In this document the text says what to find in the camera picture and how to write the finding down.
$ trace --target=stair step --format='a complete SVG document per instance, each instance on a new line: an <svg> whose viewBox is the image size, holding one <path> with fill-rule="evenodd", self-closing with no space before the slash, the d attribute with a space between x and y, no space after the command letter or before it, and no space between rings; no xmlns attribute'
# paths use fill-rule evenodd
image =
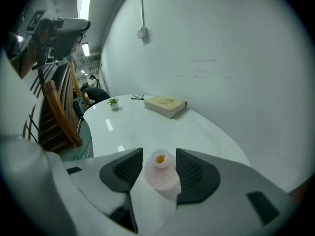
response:
<svg viewBox="0 0 315 236"><path fill-rule="evenodd" d="M53 140L54 138L56 138L62 134L64 134L63 130L59 130L59 131L55 132L54 134L50 135L49 137L46 137L46 139L49 142L49 141ZM47 141L45 139L43 139L40 144L43 145L43 144L47 143Z"/></svg>
<svg viewBox="0 0 315 236"><path fill-rule="evenodd" d="M43 121L40 123L40 127L43 127L44 125L46 125L47 123L49 123L50 121L56 119L55 116L50 117L49 119L47 119L46 121Z"/></svg>
<svg viewBox="0 0 315 236"><path fill-rule="evenodd" d="M49 105L49 104L43 104L42 110L45 111L45 110L47 110L47 109L49 109L49 108L50 108L50 105Z"/></svg>
<svg viewBox="0 0 315 236"><path fill-rule="evenodd" d="M49 146L46 151L51 151L51 152L60 152L72 145L72 142L70 140L65 140L63 142L56 142Z"/></svg>
<svg viewBox="0 0 315 236"><path fill-rule="evenodd" d="M41 110L41 114L43 116L45 116L46 114L50 113L52 111L51 107L48 106L48 107L43 107L42 110Z"/></svg>
<svg viewBox="0 0 315 236"><path fill-rule="evenodd" d="M47 109L48 107L50 107L49 102L44 102L42 105L42 109Z"/></svg>
<svg viewBox="0 0 315 236"><path fill-rule="evenodd" d="M45 118L48 118L49 115L54 116L54 112L53 112L53 111L50 111L50 112L44 114L44 115L40 118L40 120L42 121L42 120L44 120Z"/></svg>
<svg viewBox="0 0 315 236"><path fill-rule="evenodd" d="M59 126L59 123L56 121L56 123L52 124L51 126L49 126L48 128L45 128L44 130L41 130L41 132L43 134L47 133L48 131L52 130L53 128Z"/></svg>

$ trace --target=person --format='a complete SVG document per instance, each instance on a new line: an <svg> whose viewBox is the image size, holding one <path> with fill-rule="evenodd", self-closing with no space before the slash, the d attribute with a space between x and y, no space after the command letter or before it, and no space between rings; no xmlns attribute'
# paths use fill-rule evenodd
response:
<svg viewBox="0 0 315 236"><path fill-rule="evenodd" d="M90 76L90 79L92 80L91 87L92 87L92 88L96 88L96 87L97 87L97 80L96 80L96 77L95 77L94 75L91 75L91 76Z"/></svg>
<svg viewBox="0 0 315 236"><path fill-rule="evenodd" d="M101 102L103 100L107 100L110 98L109 95L100 88L91 88L91 87L82 86L81 90L83 92L83 95L84 95L84 98L88 107L91 107L97 104L98 102Z"/></svg>

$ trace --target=white table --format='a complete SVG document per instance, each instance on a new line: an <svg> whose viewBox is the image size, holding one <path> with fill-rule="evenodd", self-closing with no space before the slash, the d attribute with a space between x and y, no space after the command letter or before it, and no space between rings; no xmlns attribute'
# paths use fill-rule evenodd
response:
<svg viewBox="0 0 315 236"><path fill-rule="evenodd" d="M250 166L241 148L220 128L191 109L168 119L144 108L143 100L131 95L116 97L119 108L111 110L107 100L84 113L89 125L94 157L143 148L143 165L158 148L176 156L176 148L191 149ZM143 178L131 190L132 206L140 235L154 233L175 211L176 193L158 193Z"/></svg>

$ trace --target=small potted plant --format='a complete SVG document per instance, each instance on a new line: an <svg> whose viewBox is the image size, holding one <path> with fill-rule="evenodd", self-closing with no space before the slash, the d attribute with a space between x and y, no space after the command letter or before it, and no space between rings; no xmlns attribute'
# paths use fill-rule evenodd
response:
<svg viewBox="0 0 315 236"><path fill-rule="evenodd" d="M107 103L110 104L110 108L113 110L113 109L117 109L118 108L118 101L119 99L109 99Z"/></svg>

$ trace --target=eyeglasses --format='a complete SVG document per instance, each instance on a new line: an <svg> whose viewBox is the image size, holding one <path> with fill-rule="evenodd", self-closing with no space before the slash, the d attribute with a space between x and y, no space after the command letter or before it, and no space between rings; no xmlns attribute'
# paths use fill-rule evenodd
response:
<svg viewBox="0 0 315 236"><path fill-rule="evenodd" d="M141 97L140 97L140 95L138 95L138 96L132 95L132 96L133 96L133 97L131 97L132 100L136 100L136 99L137 99L137 100L144 100L144 95L141 96Z"/></svg>

